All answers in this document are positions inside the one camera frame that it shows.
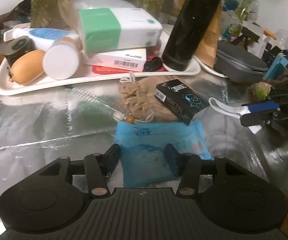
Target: white tray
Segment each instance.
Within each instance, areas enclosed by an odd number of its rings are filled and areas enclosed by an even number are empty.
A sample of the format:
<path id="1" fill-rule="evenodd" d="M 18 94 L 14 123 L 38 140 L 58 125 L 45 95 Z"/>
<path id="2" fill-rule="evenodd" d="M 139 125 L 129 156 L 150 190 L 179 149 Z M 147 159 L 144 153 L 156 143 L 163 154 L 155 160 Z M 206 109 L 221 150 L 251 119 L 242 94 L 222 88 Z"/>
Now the white tray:
<path id="1" fill-rule="evenodd" d="M 164 50 L 167 40 L 169 38 L 169 34 L 166 31 L 163 31 L 161 34 L 161 51 Z M 43 73 L 40 77 L 38 77 L 33 82 L 28 85 L 19 85 L 15 82 L 9 81 L 7 66 L 8 62 L 4 59 L 0 65 L 0 95 L 10 96 L 16 95 L 24 92 L 57 87 L 63 85 L 77 84 L 89 81 L 98 81 L 98 80 L 108 80 L 108 79 L 120 79 L 123 77 L 128 77 L 128 73 L 121 74 L 108 74 L 108 75 L 100 75 L 92 73 L 92 67 L 88 65 L 81 65 L 77 72 L 69 79 L 64 80 L 55 80 Z M 176 71 L 164 65 L 164 67 L 168 70 L 167 72 L 134 72 L 136 77 L 145 77 L 145 76 L 169 76 L 169 75 L 196 75 L 201 71 L 201 66 L 196 60 L 195 56 L 191 59 L 188 68 L 185 71 Z"/>

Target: black box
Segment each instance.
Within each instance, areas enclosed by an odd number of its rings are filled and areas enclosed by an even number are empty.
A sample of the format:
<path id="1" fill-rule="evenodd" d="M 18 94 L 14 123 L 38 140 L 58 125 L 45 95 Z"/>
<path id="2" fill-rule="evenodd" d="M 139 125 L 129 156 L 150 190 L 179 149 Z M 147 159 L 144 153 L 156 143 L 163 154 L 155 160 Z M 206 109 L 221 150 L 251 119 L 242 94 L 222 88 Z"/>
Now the black box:
<path id="1" fill-rule="evenodd" d="M 210 105 L 201 95 L 178 79 L 158 84 L 154 95 L 186 125 L 195 120 L 198 112 Z"/>

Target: blue label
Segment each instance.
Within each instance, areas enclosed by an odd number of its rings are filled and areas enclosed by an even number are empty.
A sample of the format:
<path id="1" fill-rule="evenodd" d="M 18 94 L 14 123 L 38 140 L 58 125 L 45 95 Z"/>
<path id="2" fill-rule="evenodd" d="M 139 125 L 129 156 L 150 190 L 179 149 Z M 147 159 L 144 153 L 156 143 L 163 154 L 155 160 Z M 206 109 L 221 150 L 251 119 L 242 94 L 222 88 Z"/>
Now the blue label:
<path id="1" fill-rule="evenodd" d="M 32 36 L 47 39 L 47 40 L 56 40 L 57 38 L 64 37 L 69 35 L 70 33 L 67 31 L 57 30 L 57 29 L 48 29 L 48 28 L 41 28 L 41 29 L 32 29 L 30 30 L 30 34 Z"/>

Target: green and white tissue package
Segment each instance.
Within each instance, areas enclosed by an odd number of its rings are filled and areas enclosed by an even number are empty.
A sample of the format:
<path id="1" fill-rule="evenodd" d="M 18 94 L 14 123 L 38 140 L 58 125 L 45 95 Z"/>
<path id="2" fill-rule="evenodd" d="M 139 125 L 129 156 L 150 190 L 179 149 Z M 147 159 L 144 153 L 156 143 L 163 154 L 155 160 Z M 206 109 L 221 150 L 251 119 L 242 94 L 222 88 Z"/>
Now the green and white tissue package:
<path id="1" fill-rule="evenodd" d="M 79 35 L 86 53 L 155 46 L 162 25 L 139 8 L 79 11 Z"/>

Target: silver screw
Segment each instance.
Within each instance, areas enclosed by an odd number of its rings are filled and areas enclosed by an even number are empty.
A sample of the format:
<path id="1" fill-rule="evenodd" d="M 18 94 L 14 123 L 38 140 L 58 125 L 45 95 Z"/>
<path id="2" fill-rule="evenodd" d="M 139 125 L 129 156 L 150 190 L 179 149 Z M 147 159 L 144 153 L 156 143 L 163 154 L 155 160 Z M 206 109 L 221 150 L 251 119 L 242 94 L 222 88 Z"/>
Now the silver screw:
<path id="1" fill-rule="evenodd" d="M 195 190 L 190 187 L 184 187 L 180 189 L 180 193 L 184 196 L 190 196 L 195 193 Z"/>
<path id="2" fill-rule="evenodd" d="M 107 190 L 103 187 L 96 187 L 96 188 L 92 189 L 91 192 L 93 195 L 102 196 L 102 195 L 106 194 Z"/>

